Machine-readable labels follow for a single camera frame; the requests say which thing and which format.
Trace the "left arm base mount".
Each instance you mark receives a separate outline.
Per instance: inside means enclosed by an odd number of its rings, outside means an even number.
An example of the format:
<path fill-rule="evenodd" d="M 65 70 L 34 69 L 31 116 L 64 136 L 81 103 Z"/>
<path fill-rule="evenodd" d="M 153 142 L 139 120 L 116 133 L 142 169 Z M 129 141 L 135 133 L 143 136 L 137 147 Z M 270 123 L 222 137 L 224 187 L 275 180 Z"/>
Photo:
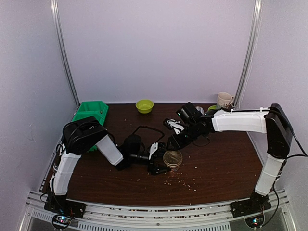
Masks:
<path fill-rule="evenodd" d="M 59 206 L 56 201 L 46 201 L 44 209 L 55 213 L 51 219 L 51 224 L 58 230 L 68 228 L 76 218 L 83 218 L 86 205 L 80 202 L 66 200 L 64 206 Z"/>

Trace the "clear plastic jar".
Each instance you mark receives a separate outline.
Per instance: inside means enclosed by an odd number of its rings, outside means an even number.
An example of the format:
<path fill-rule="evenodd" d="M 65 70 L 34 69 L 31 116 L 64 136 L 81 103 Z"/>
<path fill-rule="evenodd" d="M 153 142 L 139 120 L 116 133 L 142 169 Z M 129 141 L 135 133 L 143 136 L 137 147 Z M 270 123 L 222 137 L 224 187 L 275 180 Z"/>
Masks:
<path fill-rule="evenodd" d="M 180 169 L 182 160 L 165 160 L 164 164 L 171 169 L 171 172 L 176 172 Z"/>

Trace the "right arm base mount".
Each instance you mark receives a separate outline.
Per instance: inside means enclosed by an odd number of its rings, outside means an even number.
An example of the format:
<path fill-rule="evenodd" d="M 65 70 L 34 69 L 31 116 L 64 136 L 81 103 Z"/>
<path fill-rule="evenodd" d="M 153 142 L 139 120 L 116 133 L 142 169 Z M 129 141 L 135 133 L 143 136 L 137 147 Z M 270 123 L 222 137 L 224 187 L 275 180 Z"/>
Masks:
<path fill-rule="evenodd" d="M 232 202 L 230 208 L 234 218 L 244 217 L 248 227 L 257 229 L 265 223 L 264 211 L 271 209 L 271 203 L 246 199 Z"/>

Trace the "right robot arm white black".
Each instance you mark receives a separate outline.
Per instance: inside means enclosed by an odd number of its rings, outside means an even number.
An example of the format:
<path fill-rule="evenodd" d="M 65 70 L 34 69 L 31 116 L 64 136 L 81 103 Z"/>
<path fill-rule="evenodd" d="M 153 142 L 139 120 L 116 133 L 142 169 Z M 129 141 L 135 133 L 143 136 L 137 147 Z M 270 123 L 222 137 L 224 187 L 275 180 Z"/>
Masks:
<path fill-rule="evenodd" d="M 293 138 L 293 128 L 283 109 L 277 103 L 270 107 L 252 110 L 212 109 L 201 113 L 191 102 L 183 105 L 177 115 L 180 121 L 165 119 L 164 125 L 173 130 L 168 144 L 181 150 L 196 141 L 199 136 L 225 131 L 256 132 L 267 135 L 267 160 L 255 186 L 254 195 L 247 201 L 247 209 L 257 212 L 265 205 L 274 182 L 280 177 L 287 160 Z"/>

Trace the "metal scoop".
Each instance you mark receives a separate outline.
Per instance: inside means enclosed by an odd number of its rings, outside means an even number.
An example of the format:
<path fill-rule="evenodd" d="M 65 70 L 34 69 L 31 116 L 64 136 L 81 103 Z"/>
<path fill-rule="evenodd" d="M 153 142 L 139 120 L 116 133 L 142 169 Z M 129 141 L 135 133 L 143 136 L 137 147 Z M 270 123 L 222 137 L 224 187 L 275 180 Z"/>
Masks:
<path fill-rule="evenodd" d="M 204 115 L 204 114 L 205 114 L 204 109 L 203 109 L 202 107 L 196 106 L 195 108 L 196 108 L 196 110 L 197 110 L 198 112 L 201 113 L 201 115 Z"/>

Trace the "green three-compartment candy bin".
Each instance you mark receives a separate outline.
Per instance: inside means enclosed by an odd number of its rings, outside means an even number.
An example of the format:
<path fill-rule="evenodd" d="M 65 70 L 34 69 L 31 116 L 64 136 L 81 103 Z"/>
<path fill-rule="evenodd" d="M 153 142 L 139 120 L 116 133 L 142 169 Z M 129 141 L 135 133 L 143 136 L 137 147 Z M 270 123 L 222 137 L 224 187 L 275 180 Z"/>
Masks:
<path fill-rule="evenodd" d="M 72 122 L 68 135 L 67 150 L 77 156 L 88 152 L 94 146 L 102 151 L 112 142 L 104 128 L 108 106 L 102 101 L 83 102 Z"/>

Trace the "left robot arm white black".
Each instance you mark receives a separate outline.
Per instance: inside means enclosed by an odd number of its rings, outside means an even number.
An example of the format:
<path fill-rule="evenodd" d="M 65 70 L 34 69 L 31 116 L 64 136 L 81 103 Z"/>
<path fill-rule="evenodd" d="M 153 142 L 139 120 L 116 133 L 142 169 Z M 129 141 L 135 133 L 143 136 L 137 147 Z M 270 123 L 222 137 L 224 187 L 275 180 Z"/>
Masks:
<path fill-rule="evenodd" d="M 65 196 L 68 192 L 68 185 L 77 162 L 94 146 L 119 171 L 134 163 L 147 165 L 147 170 L 152 175 L 171 170 L 170 167 L 155 162 L 155 159 L 162 157 L 166 151 L 163 142 L 154 142 L 146 148 L 141 137 L 134 131 L 125 138 L 122 145 L 118 146 L 113 135 L 95 117 L 90 116 L 70 122 L 63 128 L 53 167 L 54 173 L 48 187 L 49 192 L 54 195 L 50 205 L 59 214 L 69 210 L 69 202 L 61 196 Z"/>

